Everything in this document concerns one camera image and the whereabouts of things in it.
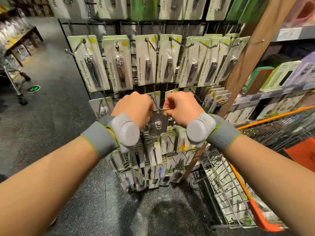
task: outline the concrete floor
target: concrete floor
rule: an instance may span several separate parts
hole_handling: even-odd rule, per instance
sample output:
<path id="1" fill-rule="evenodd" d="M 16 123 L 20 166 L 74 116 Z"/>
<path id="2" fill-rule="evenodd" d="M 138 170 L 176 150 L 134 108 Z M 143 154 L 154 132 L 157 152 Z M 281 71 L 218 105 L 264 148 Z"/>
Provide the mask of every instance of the concrete floor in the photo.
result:
<path id="1" fill-rule="evenodd" d="M 24 71 L 32 78 L 18 104 L 11 86 L 0 88 L 0 174 L 22 170 L 68 143 L 95 116 L 57 20 L 32 19 L 44 38 Z M 211 214 L 186 182 L 142 194 L 124 194 L 105 161 L 89 174 L 45 235 L 273 235 L 261 230 L 209 230 Z"/>

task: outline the gray wrist strap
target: gray wrist strap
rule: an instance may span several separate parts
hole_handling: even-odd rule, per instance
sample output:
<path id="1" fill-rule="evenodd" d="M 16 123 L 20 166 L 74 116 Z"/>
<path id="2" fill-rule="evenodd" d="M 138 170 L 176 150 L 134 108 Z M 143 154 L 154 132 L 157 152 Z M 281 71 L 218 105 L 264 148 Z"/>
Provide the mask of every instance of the gray wrist strap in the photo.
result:
<path id="1" fill-rule="evenodd" d="M 211 117 L 215 119 L 217 128 L 209 135 L 207 142 L 224 152 L 241 132 L 223 118 L 217 115 L 211 115 Z"/>
<path id="2" fill-rule="evenodd" d="M 115 134 L 111 129 L 113 116 L 106 116 L 99 119 L 100 122 L 94 122 L 81 136 L 83 136 L 96 150 L 99 158 L 102 159 L 119 147 Z"/>

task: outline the shelf label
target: shelf label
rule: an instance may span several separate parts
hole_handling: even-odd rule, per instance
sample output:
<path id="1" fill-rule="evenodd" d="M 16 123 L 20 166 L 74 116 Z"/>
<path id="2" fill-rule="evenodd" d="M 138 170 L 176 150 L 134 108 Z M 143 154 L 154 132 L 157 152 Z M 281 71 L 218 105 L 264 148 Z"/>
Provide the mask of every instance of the shelf label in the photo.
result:
<path id="1" fill-rule="evenodd" d="M 242 98 L 237 98 L 234 100 L 232 105 L 237 105 L 237 104 L 241 104 L 241 103 L 247 103 L 250 102 L 250 100 L 252 99 L 253 96 L 248 96 L 248 97 L 242 97 Z"/>
<path id="2" fill-rule="evenodd" d="M 269 98 L 272 92 L 262 93 L 259 99 Z"/>
<path id="3" fill-rule="evenodd" d="M 294 89 L 294 87 L 287 88 L 287 89 L 285 89 L 285 90 L 282 92 L 282 94 L 288 94 L 288 93 L 291 93 L 293 89 Z"/>
<path id="4" fill-rule="evenodd" d="M 302 90 L 315 88 L 315 83 L 305 84 Z"/>
<path id="5" fill-rule="evenodd" d="M 300 37 L 302 27 L 280 29 L 277 41 L 294 40 Z"/>

